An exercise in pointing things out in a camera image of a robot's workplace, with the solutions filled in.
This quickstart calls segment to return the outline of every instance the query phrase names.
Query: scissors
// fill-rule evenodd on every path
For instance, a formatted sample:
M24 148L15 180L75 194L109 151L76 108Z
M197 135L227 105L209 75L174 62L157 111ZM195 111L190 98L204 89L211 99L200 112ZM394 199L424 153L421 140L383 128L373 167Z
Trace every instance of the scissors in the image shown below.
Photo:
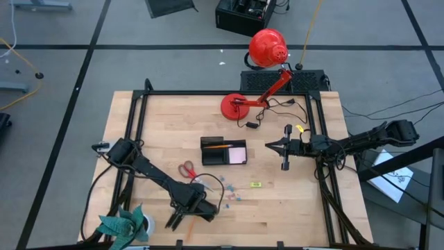
M178 167L179 174L181 176L184 176L185 178L194 178L197 176L197 174L194 171L194 165L191 161L187 160L184 164L180 164ZM204 187L206 187L209 191L214 192L212 188L209 187L208 184L203 182L199 177L194 179L196 182L202 184Z

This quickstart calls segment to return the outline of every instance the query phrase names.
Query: metal stand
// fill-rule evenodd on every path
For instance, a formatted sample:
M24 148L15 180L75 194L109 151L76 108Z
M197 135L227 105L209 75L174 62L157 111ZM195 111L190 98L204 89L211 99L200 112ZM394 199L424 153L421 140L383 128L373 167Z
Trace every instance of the metal stand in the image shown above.
M425 194L423 194L423 192L418 191L420 188L423 189L424 187L416 187L415 183L409 184L410 188L406 189L406 191L412 193L413 196L421 199L423 203L426 203L427 206L424 207L419 203L416 203L416 201L412 201L412 204L407 203L410 202L410 197L406 197L405 195L401 199L400 203L389 203L391 204L392 208L396 208L395 206L410 204L408 205L407 209L411 211L417 211L412 213L413 217L408 218L414 219L421 223L419 244L420 250L427 250L429 248L431 225L434 225L437 228L444 228L444 219L438 216L432 210L432 208L434 208L435 210L438 210L440 212L444 211L444 136L374 166L372 169L374 169L375 172L369 169L365 169L363 171L359 171L358 173L359 180L361 182L364 182L375 178L377 176L376 173L387 174L397 169L406 167L412 163L416 163L431 157L433 157L433 165L432 172L430 173L429 187L427 190L428 198L425 196ZM380 200L381 199L373 199L372 201L374 201L376 204L379 204L378 201ZM381 200L380 204L387 204L387 202L383 202L383 200Z
M72 10L71 3L48 0L17 0L14 1L14 7L51 7L51 8L66 8Z
M28 85L25 83L11 83L0 81L0 90L21 90L23 93L28 92Z

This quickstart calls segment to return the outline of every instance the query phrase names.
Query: black box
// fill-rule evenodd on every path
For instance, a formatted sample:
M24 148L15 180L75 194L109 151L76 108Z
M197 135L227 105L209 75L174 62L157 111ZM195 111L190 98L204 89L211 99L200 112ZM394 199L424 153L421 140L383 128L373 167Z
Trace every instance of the black box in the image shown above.
M275 9L276 0L270 0L270 4L262 18L239 12L239 1L245 0L219 1L216 7L216 27L252 37L268 25L271 14L273 14Z
M240 163L230 163L230 150L224 149L206 149L205 147L228 145L231 148L245 148L245 161ZM224 140L222 136L201 137L200 150L202 150L202 166L210 165L239 165L247 164L247 143L245 140Z

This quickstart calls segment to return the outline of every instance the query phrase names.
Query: small colored piece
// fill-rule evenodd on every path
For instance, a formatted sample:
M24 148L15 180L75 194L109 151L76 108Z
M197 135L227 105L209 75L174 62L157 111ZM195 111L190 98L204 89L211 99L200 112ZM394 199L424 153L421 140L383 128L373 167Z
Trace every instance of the small colored piece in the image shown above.
M262 188L262 183L252 182L252 183L250 183L250 188Z
M304 128L301 125L296 125L296 128L298 128L301 133L304 133Z
M235 195L235 194L228 194L228 195L226 195L226 197L227 197L229 200L232 200L233 198L236 197L236 195Z
M229 184L229 185L227 186L227 189L228 189L229 191L231 191L231 192L234 192L234 187L233 187L231 184Z

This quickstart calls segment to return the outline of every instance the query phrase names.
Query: black grate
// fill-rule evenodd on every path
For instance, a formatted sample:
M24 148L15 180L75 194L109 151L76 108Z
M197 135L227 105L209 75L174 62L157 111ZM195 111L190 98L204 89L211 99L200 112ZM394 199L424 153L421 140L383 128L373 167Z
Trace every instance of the black grate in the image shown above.
M241 73L241 90L267 90L277 80L279 80L278 71L243 71ZM300 70L294 72L291 79L293 91L319 90L328 91L329 86L324 81L323 70Z

